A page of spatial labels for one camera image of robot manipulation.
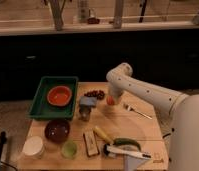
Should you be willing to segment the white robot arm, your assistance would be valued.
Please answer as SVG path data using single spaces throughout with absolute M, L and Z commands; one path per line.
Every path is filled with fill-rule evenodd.
M 133 69 L 121 63 L 106 74 L 109 95 L 115 100 L 127 91 L 173 116 L 168 171 L 199 171 L 199 94 L 137 80 Z

